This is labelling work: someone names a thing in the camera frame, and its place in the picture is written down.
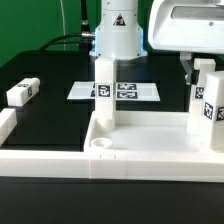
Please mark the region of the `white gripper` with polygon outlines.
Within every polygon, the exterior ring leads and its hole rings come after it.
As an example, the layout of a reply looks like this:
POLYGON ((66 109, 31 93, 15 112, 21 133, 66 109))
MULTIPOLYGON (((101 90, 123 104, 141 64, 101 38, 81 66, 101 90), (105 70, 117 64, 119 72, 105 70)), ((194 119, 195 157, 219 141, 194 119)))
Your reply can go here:
POLYGON ((154 0, 148 41, 153 49, 181 52, 186 84, 196 85, 191 52, 224 54, 224 0, 154 0))

